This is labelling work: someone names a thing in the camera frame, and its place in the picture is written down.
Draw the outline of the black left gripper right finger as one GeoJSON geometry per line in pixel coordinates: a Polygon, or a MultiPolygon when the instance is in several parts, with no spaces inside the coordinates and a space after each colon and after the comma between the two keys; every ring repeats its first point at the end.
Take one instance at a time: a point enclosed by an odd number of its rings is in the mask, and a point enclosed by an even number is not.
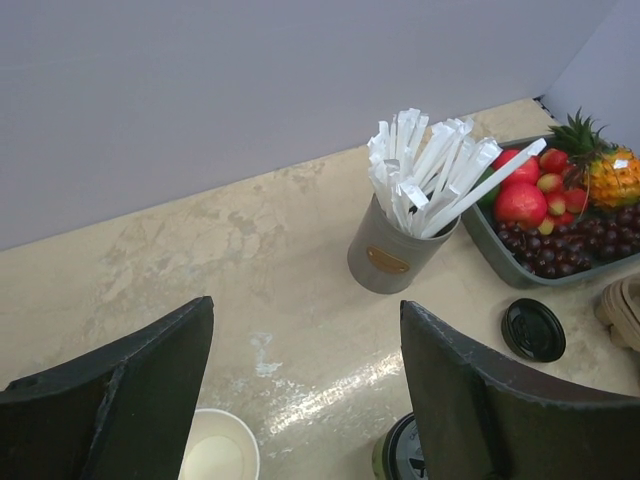
{"type": "Polygon", "coordinates": [[[636,479],[639,400],[553,377],[400,304],[430,479],[636,479]]]}

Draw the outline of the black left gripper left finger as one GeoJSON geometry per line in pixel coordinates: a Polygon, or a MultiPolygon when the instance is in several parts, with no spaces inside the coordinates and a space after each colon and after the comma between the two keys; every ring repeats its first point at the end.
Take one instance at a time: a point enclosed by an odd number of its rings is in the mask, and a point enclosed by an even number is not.
{"type": "Polygon", "coordinates": [[[1,392],[4,479],[175,479],[214,330],[191,300],[1,392]]]}

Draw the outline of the green paper coffee cup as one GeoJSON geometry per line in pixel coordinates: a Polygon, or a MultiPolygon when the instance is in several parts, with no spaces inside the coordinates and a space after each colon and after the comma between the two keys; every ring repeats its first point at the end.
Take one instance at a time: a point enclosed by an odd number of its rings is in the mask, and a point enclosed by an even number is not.
{"type": "Polygon", "coordinates": [[[398,480],[396,456],[393,446],[394,432],[389,430],[375,443],[371,463],[376,480],[398,480]]]}

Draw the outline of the black coffee cup lid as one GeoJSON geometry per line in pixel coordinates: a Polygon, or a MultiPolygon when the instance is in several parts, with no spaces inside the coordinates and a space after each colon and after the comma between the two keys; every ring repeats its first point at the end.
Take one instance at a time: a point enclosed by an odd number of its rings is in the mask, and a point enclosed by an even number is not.
{"type": "Polygon", "coordinates": [[[566,336],[558,317],[531,298],[509,305],[501,319],[501,333],[511,351],[527,361],[551,363],[565,353],[566,336]]]}

